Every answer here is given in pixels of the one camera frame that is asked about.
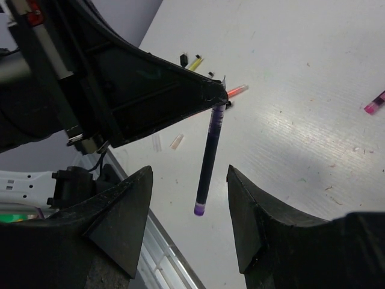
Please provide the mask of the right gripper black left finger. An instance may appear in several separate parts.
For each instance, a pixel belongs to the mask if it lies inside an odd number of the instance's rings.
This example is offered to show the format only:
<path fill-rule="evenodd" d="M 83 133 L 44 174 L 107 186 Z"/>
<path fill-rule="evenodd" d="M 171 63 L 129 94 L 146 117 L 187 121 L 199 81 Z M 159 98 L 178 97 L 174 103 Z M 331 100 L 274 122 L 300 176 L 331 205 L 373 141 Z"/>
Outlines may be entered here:
<path fill-rule="evenodd" d="M 1 287 L 128 288 L 152 187 L 146 166 L 46 219 L 1 223 Z"/>

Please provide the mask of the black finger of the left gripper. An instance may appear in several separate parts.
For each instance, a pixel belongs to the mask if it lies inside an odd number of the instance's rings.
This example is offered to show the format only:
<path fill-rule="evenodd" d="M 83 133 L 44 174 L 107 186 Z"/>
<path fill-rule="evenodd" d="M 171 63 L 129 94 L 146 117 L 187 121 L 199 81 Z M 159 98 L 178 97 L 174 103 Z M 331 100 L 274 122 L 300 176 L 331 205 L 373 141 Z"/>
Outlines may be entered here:
<path fill-rule="evenodd" d="M 90 1 L 57 1 L 73 44 L 117 125 L 119 147 L 225 104 L 219 80 L 144 52 L 120 37 Z"/>

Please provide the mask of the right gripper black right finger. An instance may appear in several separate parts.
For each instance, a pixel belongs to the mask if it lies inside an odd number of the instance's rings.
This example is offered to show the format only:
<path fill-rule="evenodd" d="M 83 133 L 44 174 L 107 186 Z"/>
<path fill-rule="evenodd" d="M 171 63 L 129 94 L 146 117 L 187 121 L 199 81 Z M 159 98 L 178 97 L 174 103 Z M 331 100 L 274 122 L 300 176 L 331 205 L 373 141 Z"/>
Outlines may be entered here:
<path fill-rule="evenodd" d="M 384 287 L 384 213 L 320 219 L 265 192 L 233 166 L 227 185 L 247 288 Z"/>

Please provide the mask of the red pen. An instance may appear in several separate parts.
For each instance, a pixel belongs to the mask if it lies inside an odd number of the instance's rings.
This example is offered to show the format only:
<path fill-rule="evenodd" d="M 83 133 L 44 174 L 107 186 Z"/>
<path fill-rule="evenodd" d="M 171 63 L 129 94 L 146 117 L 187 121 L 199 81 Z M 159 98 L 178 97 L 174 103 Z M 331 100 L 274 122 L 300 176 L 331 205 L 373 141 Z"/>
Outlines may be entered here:
<path fill-rule="evenodd" d="M 370 115 L 375 114 L 384 105 L 385 91 L 380 93 L 372 102 L 365 106 L 364 111 Z"/>

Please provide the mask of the purple pen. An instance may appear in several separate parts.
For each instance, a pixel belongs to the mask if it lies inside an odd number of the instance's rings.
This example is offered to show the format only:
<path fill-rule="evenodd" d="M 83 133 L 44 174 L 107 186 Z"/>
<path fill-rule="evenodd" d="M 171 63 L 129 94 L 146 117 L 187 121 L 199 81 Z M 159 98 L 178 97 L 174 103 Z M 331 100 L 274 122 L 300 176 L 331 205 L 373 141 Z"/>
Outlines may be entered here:
<path fill-rule="evenodd" d="M 197 189 L 196 203 L 194 205 L 194 214 L 196 216 L 203 216 L 205 213 L 205 206 L 208 198 L 209 186 L 214 169 L 215 157 L 225 110 L 225 104 L 216 106 L 212 109 Z"/>

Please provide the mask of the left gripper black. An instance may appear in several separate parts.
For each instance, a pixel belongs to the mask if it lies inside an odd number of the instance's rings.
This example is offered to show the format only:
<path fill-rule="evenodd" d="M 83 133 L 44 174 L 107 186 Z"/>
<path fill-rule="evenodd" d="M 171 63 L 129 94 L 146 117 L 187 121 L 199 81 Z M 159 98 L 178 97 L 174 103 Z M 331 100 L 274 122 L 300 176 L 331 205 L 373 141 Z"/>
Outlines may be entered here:
<path fill-rule="evenodd" d="M 105 148 L 102 82 L 86 54 L 83 21 L 102 16 L 91 1 L 2 1 L 15 50 L 1 49 L 1 151 L 58 131 L 83 154 Z"/>

